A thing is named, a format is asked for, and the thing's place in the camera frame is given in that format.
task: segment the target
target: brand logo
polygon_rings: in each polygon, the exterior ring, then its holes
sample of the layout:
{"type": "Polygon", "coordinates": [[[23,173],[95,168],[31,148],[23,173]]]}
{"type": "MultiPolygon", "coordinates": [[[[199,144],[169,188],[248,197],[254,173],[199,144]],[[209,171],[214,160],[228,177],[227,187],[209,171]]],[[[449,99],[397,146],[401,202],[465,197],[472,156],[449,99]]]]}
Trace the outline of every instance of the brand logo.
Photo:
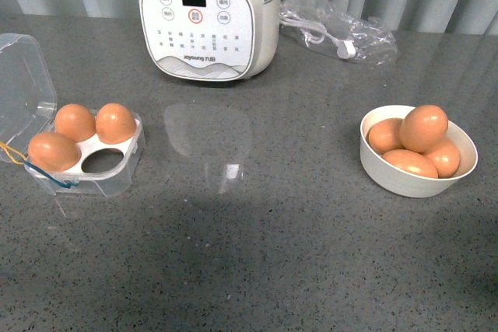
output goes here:
{"type": "Polygon", "coordinates": [[[199,60],[199,61],[211,61],[214,62],[216,61],[216,58],[210,57],[210,56],[191,56],[189,54],[186,54],[184,56],[184,60],[199,60]]]}

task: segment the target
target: clear plastic lid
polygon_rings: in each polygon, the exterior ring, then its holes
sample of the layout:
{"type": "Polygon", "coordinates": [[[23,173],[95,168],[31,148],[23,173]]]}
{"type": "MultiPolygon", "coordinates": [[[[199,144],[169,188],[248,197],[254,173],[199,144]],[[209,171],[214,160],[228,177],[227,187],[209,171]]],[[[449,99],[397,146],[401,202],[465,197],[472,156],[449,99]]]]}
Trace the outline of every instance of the clear plastic lid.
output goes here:
{"type": "MultiPolygon", "coordinates": [[[[0,90],[0,141],[26,153],[31,138],[57,110],[57,94],[33,37],[0,35],[0,90]]],[[[11,162],[2,149],[0,160],[11,162]]]]}

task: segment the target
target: blue string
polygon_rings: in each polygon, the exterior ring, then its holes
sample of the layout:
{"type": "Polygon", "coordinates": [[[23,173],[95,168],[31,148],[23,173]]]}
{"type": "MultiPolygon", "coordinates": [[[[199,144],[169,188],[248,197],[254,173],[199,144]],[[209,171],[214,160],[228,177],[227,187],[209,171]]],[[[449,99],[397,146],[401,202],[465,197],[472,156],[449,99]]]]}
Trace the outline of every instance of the blue string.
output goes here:
{"type": "Polygon", "coordinates": [[[61,182],[60,180],[57,180],[55,179],[53,176],[51,176],[50,174],[48,174],[46,171],[40,169],[38,166],[35,166],[33,165],[32,163],[29,163],[27,161],[24,161],[24,163],[26,165],[28,165],[28,167],[30,167],[31,169],[34,169],[36,170],[38,173],[40,173],[41,175],[47,177],[48,179],[52,180],[54,183],[56,183],[59,187],[62,187],[62,188],[71,188],[71,187],[76,187],[78,184],[77,183],[73,183],[73,182],[68,182],[68,183],[63,183],[61,182]]]}

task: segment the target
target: egg tray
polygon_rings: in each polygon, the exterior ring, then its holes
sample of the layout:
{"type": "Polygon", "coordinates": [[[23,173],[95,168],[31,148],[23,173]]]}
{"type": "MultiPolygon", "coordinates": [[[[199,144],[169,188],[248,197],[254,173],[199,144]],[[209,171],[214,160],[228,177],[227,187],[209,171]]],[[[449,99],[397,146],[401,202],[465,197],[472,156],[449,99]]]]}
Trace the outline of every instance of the egg tray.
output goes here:
{"type": "MultiPolygon", "coordinates": [[[[116,196],[132,185],[132,175],[139,161],[140,154],[146,146],[142,128],[142,119],[136,113],[132,113],[137,128],[134,135],[128,140],[117,144],[106,144],[100,141],[97,134],[84,142],[77,143],[81,150],[81,158],[71,168],[57,173],[49,173],[56,180],[74,184],[70,188],[64,188],[25,165],[25,169],[49,194],[102,194],[105,197],[116,196]],[[113,168],[99,173],[85,173],[82,165],[92,154],[103,150],[117,150],[122,153],[123,159],[113,168]]],[[[53,131],[52,124],[47,131],[53,131]]]]}

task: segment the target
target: digital display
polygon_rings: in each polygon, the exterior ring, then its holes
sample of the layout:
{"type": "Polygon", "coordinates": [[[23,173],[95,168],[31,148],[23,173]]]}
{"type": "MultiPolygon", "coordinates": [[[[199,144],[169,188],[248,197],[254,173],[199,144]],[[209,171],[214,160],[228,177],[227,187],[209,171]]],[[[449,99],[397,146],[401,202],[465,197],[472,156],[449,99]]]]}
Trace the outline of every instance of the digital display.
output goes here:
{"type": "Polygon", "coordinates": [[[181,0],[187,7],[205,7],[205,0],[181,0]]]}

